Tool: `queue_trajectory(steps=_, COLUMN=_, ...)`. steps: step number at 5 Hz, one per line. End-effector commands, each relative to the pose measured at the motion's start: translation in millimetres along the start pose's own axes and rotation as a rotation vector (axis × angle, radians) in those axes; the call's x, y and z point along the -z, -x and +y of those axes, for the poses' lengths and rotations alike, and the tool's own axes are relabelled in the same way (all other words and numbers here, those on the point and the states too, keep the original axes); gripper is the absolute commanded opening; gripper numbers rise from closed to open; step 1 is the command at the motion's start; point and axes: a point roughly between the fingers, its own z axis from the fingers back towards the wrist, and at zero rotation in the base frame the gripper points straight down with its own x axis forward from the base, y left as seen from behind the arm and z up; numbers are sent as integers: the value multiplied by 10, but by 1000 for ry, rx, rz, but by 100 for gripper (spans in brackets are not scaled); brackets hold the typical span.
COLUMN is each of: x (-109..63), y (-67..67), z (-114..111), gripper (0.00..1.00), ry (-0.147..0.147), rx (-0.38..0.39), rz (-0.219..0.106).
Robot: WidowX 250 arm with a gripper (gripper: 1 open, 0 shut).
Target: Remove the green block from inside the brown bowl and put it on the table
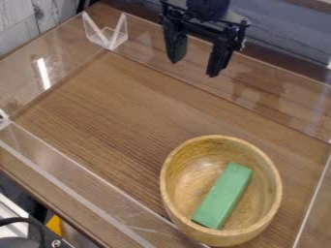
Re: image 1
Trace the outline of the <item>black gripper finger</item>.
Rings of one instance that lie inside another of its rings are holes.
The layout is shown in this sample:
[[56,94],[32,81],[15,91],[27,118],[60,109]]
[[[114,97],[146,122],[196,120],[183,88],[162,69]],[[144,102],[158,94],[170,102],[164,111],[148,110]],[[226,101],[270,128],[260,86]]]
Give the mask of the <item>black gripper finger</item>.
[[183,26],[170,19],[163,20],[163,32],[167,56],[176,64],[187,55],[187,33]]
[[212,51],[207,65],[207,75],[215,78],[220,71],[228,66],[228,61],[232,56],[232,49],[228,40],[219,38],[214,42]]

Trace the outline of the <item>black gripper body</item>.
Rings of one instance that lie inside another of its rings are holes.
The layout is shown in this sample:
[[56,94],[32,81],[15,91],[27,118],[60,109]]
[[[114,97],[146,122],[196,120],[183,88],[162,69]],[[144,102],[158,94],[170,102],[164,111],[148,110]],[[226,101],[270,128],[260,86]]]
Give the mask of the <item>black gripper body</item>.
[[234,50],[242,50],[250,20],[234,12],[231,0],[160,0],[160,23],[170,19],[179,23],[186,35],[214,42],[219,37],[228,40]]

